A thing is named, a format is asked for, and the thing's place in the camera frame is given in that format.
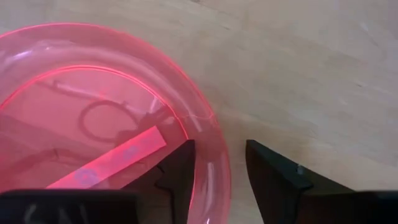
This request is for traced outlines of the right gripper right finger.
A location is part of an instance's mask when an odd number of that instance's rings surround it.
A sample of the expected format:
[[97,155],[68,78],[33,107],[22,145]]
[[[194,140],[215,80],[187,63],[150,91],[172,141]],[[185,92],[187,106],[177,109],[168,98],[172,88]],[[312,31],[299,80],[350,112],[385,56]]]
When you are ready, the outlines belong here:
[[355,191],[246,141],[249,181],[264,223],[397,223],[397,191]]

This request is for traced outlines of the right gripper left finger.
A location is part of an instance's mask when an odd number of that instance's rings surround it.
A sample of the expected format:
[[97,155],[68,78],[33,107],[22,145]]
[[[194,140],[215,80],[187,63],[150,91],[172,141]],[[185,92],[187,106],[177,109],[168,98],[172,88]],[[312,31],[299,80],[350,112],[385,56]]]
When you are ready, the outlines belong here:
[[187,223],[195,142],[187,140],[120,190],[12,190],[1,194],[1,223]]

